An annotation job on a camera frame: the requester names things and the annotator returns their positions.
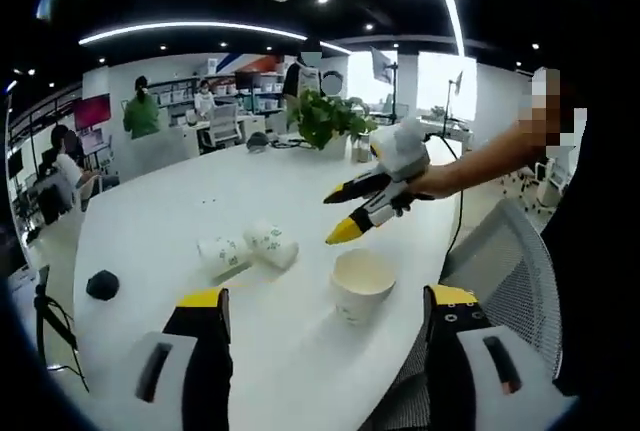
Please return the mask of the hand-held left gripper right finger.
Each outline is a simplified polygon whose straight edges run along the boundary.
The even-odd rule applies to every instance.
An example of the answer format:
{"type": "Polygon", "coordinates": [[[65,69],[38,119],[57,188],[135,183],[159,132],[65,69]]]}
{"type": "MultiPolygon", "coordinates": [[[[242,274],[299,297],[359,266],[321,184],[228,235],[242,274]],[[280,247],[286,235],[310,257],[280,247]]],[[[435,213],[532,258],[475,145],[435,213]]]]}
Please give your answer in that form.
{"type": "Polygon", "coordinates": [[[549,430],[574,404],[534,347],[491,325],[473,294],[433,284],[424,295],[433,430],[549,430]]]}

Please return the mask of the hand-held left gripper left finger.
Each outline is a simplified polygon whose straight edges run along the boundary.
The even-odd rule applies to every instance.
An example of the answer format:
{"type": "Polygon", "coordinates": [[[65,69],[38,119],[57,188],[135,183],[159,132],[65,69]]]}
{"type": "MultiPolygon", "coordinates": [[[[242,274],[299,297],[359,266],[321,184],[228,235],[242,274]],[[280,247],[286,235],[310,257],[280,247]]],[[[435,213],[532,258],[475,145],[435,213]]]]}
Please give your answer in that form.
{"type": "Polygon", "coordinates": [[[132,430],[227,430],[233,375],[229,290],[184,296],[117,366],[117,414],[132,430]]]}

